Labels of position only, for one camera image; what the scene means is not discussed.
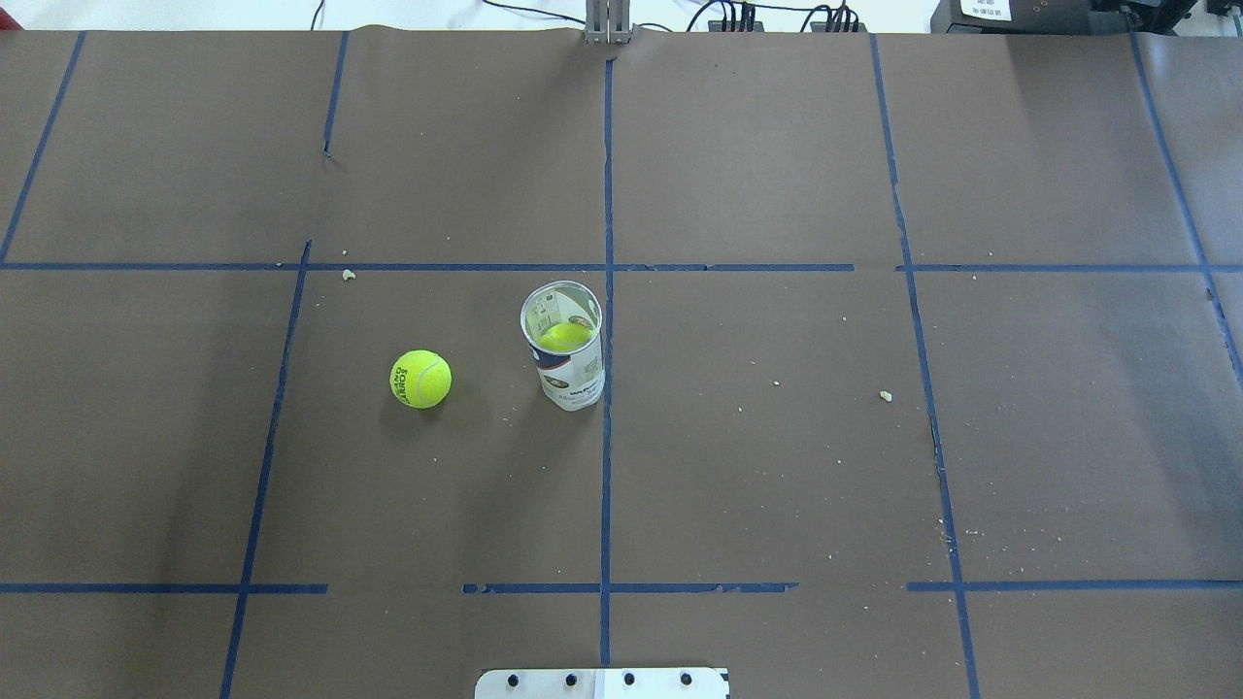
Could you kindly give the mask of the white pedestal base plate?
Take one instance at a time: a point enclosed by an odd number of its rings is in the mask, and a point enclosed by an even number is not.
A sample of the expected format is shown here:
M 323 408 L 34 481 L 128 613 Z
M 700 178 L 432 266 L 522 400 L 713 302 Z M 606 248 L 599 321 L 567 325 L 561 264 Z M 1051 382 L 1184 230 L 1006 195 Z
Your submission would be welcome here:
M 728 698 L 726 669 L 711 667 L 493 669 L 475 698 Z

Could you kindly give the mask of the tennis ball inside can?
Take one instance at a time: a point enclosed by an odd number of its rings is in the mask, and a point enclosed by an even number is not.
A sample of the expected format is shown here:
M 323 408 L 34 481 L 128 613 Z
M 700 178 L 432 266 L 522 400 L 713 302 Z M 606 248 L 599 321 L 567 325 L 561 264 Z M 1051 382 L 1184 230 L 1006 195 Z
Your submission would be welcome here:
M 537 340 L 538 347 L 547 353 L 571 354 L 577 352 L 595 337 L 594 330 L 584 323 L 554 323 Z

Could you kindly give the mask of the clear plastic tennis ball can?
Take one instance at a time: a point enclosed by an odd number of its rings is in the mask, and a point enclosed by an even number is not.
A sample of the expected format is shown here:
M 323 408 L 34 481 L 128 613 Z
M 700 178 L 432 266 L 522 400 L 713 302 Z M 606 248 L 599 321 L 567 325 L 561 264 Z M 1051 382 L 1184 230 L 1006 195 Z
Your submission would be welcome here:
M 539 386 L 547 398 L 567 412 L 595 404 L 607 383 L 602 333 L 604 308 L 584 284 L 542 284 L 532 291 L 520 310 L 520 328 L 534 359 Z M 554 323 L 584 323 L 595 337 L 571 354 L 547 353 L 537 345 L 539 336 Z

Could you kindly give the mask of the yellow-green tennis ball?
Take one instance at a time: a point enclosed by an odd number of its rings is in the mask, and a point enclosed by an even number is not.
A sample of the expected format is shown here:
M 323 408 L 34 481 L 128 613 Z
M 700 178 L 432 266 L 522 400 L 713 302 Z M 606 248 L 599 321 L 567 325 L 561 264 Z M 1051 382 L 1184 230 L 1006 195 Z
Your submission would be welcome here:
M 413 409 L 439 405 L 452 391 L 452 367 L 430 350 L 409 350 L 392 363 L 387 384 L 401 404 Z

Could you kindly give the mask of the grey aluminium frame post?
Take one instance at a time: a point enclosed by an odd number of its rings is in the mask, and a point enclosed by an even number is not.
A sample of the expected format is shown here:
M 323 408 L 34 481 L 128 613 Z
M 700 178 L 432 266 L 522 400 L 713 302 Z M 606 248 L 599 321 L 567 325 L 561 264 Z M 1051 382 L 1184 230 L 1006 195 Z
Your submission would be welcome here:
M 629 0 L 585 1 L 585 44 L 624 45 L 633 39 Z

